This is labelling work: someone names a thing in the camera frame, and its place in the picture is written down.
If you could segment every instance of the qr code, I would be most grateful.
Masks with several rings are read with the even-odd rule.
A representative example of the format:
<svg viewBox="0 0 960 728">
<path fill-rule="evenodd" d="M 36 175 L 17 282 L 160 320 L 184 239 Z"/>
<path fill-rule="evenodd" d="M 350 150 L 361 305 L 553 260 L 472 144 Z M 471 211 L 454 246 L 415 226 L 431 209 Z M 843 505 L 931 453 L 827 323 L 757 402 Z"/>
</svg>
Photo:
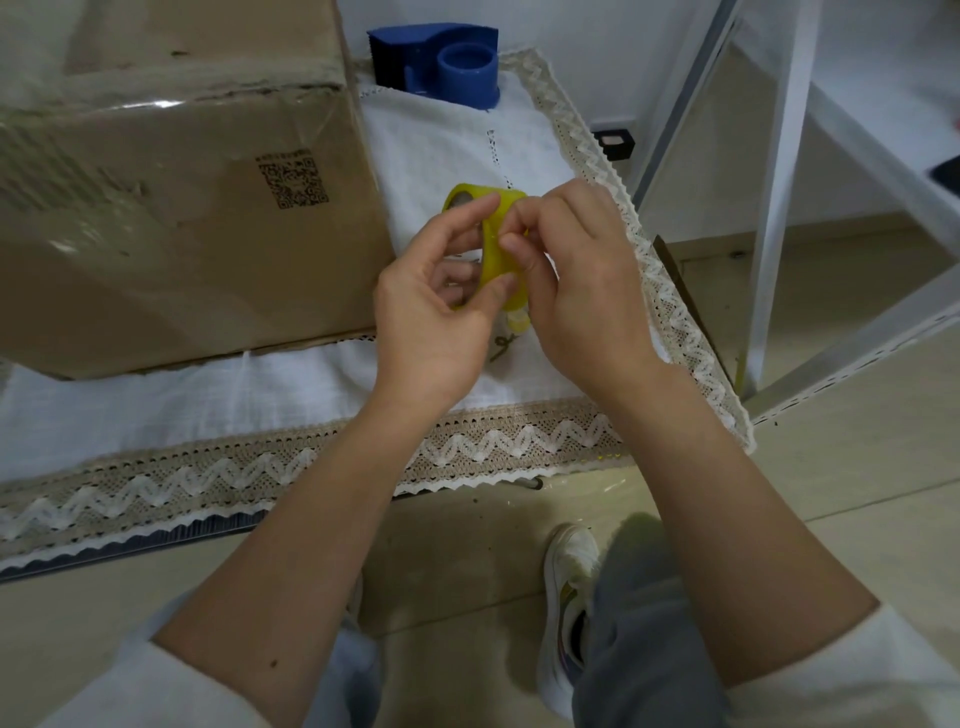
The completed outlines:
<svg viewBox="0 0 960 728">
<path fill-rule="evenodd" d="M 317 170 L 317 162 L 310 156 L 309 150 L 264 155 L 256 158 L 256 163 L 280 209 L 330 202 L 324 181 Z"/>
</svg>

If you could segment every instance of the person's right forearm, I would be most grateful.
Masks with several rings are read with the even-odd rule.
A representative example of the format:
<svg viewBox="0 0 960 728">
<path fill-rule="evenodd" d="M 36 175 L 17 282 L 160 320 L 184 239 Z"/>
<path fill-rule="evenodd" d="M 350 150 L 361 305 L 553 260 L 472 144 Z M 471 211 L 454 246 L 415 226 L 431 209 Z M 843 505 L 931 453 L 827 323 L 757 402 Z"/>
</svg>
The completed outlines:
<svg viewBox="0 0 960 728">
<path fill-rule="evenodd" d="M 727 686 L 790 665 L 876 598 L 820 544 L 680 367 L 600 402 L 643 473 L 711 659 Z"/>
</svg>

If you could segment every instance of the person's left forearm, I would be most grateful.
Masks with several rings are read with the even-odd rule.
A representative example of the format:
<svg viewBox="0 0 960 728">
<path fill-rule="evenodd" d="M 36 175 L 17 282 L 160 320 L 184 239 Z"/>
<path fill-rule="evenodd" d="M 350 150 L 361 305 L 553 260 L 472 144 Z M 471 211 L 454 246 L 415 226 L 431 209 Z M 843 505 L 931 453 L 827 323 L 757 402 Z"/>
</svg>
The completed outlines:
<svg viewBox="0 0 960 728">
<path fill-rule="evenodd" d="M 274 726 L 300 725 L 356 575 L 434 416 L 374 394 L 154 642 Z"/>
</svg>

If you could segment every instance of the person's left hand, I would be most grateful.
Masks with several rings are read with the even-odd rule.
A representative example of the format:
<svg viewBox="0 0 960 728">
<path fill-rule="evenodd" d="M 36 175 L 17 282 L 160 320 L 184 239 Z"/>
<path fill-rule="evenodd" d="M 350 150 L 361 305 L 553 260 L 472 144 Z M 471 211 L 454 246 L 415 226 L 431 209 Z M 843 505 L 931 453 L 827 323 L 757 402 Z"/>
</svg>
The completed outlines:
<svg viewBox="0 0 960 728">
<path fill-rule="evenodd" d="M 500 276 L 476 291 L 480 265 L 444 258 L 481 247 L 478 226 L 499 204 L 493 193 L 436 215 L 380 274 L 373 294 L 372 400 L 413 408 L 429 425 L 480 377 L 493 321 L 513 295 L 516 276 Z"/>
</svg>

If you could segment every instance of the forearm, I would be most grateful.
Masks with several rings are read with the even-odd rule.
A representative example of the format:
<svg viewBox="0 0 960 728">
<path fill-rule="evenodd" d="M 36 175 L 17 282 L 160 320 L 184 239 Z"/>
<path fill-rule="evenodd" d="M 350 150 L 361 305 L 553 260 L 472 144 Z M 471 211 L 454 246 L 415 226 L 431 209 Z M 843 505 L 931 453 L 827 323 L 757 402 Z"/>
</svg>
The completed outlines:
<svg viewBox="0 0 960 728">
<path fill-rule="evenodd" d="M 155 642 L 299 726 L 396 482 L 430 423 L 371 401 Z"/>
<path fill-rule="evenodd" d="M 650 487 L 726 685 L 812 654 L 875 609 L 685 371 L 663 365 L 603 406 Z"/>
</svg>

